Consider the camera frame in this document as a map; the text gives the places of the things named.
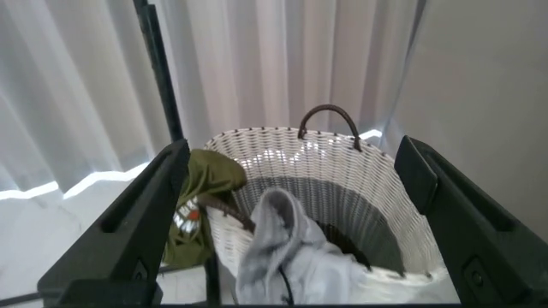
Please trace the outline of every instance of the green garment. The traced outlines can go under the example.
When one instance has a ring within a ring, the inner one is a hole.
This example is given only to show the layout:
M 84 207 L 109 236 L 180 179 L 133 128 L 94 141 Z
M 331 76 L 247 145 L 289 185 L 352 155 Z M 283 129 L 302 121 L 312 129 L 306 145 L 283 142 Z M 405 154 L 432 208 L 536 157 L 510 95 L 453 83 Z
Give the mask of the green garment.
M 183 182 L 177 200 L 176 214 L 188 213 L 201 194 L 210 194 L 224 203 L 235 204 L 232 191 L 246 185 L 246 172 L 233 159 L 215 151 L 195 149 L 190 151 L 188 178 Z M 205 209 L 200 209 L 198 228 L 186 232 L 171 223 L 168 241 L 164 249 L 164 262 L 186 269 L 204 263 L 213 251 L 211 230 Z

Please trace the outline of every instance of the basket handle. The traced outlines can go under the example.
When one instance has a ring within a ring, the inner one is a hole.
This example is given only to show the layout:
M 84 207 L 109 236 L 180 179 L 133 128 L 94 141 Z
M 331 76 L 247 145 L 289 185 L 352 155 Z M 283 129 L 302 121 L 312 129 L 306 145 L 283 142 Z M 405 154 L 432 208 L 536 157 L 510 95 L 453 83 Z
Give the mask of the basket handle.
M 341 115 L 344 120 L 348 123 L 350 126 L 350 131 L 352 131 L 352 134 L 354 135 L 354 148 L 358 151 L 361 151 L 360 146 L 360 135 L 358 134 L 358 129 L 356 128 L 354 122 L 352 121 L 352 118 L 350 118 L 350 115 L 346 111 L 344 111 L 341 107 L 335 106 L 333 104 L 323 104 L 320 106 L 316 106 L 312 108 L 310 111 L 308 111 L 305 116 L 302 118 L 301 125 L 299 126 L 299 133 L 297 134 L 298 139 L 304 139 L 305 133 L 307 132 L 307 122 L 315 113 L 321 110 L 331 110 L 335 111 L 337 114 Z

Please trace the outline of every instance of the white wicker basket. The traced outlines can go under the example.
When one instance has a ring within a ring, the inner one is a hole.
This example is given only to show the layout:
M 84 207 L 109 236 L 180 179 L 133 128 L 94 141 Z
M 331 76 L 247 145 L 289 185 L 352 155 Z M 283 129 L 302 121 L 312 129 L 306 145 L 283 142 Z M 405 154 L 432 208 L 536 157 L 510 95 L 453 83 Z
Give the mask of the white wicker basket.
M 246 186 L 234 193 L 238 210 L 249 216 L 267 187 L 292 192 L 308 216 L 337 228 L 371 263 L 362 267 L 364 284 L 355 286 L 354 302 L 408 302 L 428 285 L 450 282 L 432 231 L 409 200 L 393 159 L 365 141 L 357 145 L 354 137 L 316 131 L 304 135 L 307 119 L 321 109 L 341 113 L 357 136 L 348 115 L 329 105 L 311 110 L 299 129 L 234 130 L 205 145 L 246 170 Z M 300 130 L 304 139 L 297 138 Z M 236 277 L 253 235 L 234 217 L 207 211 L 218 258 Z

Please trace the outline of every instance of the woven basket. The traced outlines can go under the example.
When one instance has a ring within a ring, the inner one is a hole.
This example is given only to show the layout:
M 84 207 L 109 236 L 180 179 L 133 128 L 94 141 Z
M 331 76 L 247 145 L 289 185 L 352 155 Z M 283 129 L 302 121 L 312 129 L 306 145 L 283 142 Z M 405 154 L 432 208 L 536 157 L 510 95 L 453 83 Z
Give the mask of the woven basket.
M 307 131 L 307 120 L 320 110 L 343 116 L 354 137 Z M 305 115 L 299 129 L 258 127 L 221 133 L 205 148 L 233 158 L 247 173 L 247 184 L 234 192 L 237 208 L 212 197 L 199 198 L 207 208 L 219 260 L 233 276 L 253 238 L 253 207 L 266 188 L 281 187 L 301 201 L 330 242 L 364 265 L 366 282 L 355 287 L 354 299 L 360 298 L 355 293 L 371 288 L 371 281 L 384 284 L 381 297 L 387 300 L 366 294 L 363 302 L 390 302 L 390 286 L 420 289 L 448 278 L 432 231 L 409 200 L 393 159 L 360 140 L 342 109 L 321 105 Z

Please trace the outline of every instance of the black cord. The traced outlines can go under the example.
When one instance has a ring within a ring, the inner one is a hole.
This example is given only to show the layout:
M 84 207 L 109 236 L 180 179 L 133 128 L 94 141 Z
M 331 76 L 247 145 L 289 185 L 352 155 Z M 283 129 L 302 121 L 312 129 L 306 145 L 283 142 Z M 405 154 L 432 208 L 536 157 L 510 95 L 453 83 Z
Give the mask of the black cord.
M 280 274 L 282 274 L 283 282 L 285 282 L 285 287 L 288 289 L 289 298 L 283 297 L 282 300 L 284 300 L 288 305 L 294 305 L 295 303 L 293 301 L 293 293 L 291 292 L 291 286 L 289 285 L 288 277 L 285 275 L 285 273 L 283 273 L 281 265 L 279 268 L 277 268 L 277 270 L 279 270 Z

